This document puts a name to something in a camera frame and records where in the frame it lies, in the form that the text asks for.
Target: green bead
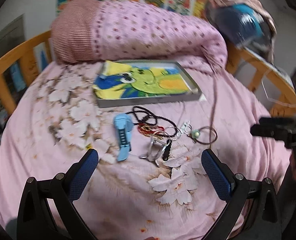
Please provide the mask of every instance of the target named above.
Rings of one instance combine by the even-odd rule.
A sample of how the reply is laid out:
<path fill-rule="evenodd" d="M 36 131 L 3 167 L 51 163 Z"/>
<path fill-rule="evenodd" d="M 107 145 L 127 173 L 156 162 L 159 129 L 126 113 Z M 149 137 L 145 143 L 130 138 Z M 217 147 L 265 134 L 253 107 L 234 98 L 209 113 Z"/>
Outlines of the green bead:
<path fill-rule="evenodd" d="M 200 131 L 199 131 L 199 130 L 193 130 L 193 131 L 191 132 L 191 137 L 192 137 L 193 139 L 198 139 L 199 136 L 200 136 Z"/>

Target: frog painting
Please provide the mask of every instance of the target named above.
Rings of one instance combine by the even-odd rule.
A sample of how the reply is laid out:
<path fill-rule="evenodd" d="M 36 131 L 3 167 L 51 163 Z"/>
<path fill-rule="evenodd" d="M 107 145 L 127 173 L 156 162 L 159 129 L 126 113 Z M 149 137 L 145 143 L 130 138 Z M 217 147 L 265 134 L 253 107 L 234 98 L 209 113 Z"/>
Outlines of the frog painting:
<path fill-rule="evenodd" d="M 120 99 L 176 95 L 189 92 L 189 87 L 173 66 L 136 66 L 107 61 L 104 72 L 95 80 L 97 97 Z"/>

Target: blue gripper pad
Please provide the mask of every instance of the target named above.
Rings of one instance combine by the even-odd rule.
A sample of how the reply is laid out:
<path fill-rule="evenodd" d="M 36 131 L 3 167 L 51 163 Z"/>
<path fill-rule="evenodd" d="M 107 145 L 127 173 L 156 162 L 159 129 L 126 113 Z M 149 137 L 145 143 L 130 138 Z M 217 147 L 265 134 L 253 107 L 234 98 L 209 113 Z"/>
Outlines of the blue gripper pad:
<path fill-rule="evenodd" d="M 206 171 L 218 197 L 224 201 L 230 201 L 235 187 L 234 174 L 228 166 L 222 163 L 210 149 L 204 150 L 201 155 L 201 163 Z"/>
<path fill-rule="evenodd" d="M 94 149 L 89 149 L 84 157 L 75 163 L 72 168 L 72 175 L 70 183 L 68 186 L 68 198 L 70 203 L 74 200 L 80 198 L 82 192 L 84 191 L 91 175 L 94 173 L 98 165 L 98 153 Z"/>

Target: black mechanical device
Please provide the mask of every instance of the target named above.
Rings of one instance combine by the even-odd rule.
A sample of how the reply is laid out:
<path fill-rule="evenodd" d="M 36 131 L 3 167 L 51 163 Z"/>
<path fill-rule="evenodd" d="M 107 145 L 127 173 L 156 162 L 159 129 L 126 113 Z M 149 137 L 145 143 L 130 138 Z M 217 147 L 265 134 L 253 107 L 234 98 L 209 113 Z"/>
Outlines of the black mechanical device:
<path fill-rule="evenodd" d="M 296 92 L 296 72 L 292 81 Z M 284 141 L 285 147 L 292 149 L 293 162 L 276 194 L 270 178 L 247 180 L 240 173 L 233 174 L 210 149 L 203 151 L 202 165 L 218 197 L 227 204 L 202 240 L 226 240 L 247 200 L 248 216 L 239 233 L 231 239 L 296 239 L 296 119 L 261 118 L 250 132 L 253 136 Z M 18 212 L 17 240 L 97 239 L 72 204 L 81 196 L 97 164 L 98 154 L 90 149 L 66 174 L 58 173 L 53 179 L 43 181 L 28 178 Z M 47 199 L 54 200 L 70 237 L 57 228 Z"/>

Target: beige fabric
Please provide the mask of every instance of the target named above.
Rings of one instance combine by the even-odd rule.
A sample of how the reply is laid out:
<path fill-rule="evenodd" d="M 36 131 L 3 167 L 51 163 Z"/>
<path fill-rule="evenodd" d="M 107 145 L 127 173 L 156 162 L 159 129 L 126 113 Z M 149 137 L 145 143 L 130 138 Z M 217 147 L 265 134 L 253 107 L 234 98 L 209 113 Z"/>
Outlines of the beige fabric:
<path fill-rule="evenodd" d="M 259 0 L 209 0 L 211 5 L 214 8 L 217 7 L 225 7 L 225 6 L 231 6 L 234 4 L 246 4 L 250 6 L 252 9 L 254 9 L 257 13 L 261 14 L 261 16 L 267 21 L 269 24 L 269 27 L 271 29 L 271 34 L 272 34 L 272 39 L 271 39 L 271 48 L 270 51 L 267 55 L 267 61 L 271 64 L 273 64 L 274 60 L 274 44 L 275 44 L 275 39 L 277 35 L 277 30 L 274 25 L 273 18 L 271 15 L 263 8 L 262 4 L 260 3 Z"/>

